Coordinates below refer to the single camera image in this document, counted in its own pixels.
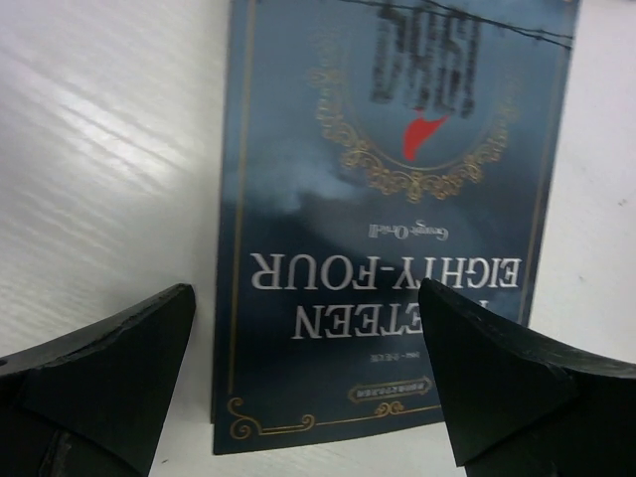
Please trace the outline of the Nineteen Eighty Four blue book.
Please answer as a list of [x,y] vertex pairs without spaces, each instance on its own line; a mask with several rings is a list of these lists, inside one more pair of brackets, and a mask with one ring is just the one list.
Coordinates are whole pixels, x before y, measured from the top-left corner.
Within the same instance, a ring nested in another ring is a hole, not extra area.
[[442,421],[424,278],[532,307],[575,1],[235,1],[213,451]]

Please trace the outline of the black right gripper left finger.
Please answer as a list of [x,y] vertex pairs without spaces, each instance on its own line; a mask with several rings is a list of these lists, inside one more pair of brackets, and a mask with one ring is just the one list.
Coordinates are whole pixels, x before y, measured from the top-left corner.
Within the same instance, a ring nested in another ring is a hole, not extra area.
[[194,315],[180,283],[2,358],[2,475],[148,475]]

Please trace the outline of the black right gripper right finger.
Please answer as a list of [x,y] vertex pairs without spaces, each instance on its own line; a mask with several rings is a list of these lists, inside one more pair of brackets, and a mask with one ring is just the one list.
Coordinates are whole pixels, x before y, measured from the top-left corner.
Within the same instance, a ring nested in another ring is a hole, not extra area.
[[418,300],[457,466],[469,476],[632,476],[635,367],[503,318],[438,281]]

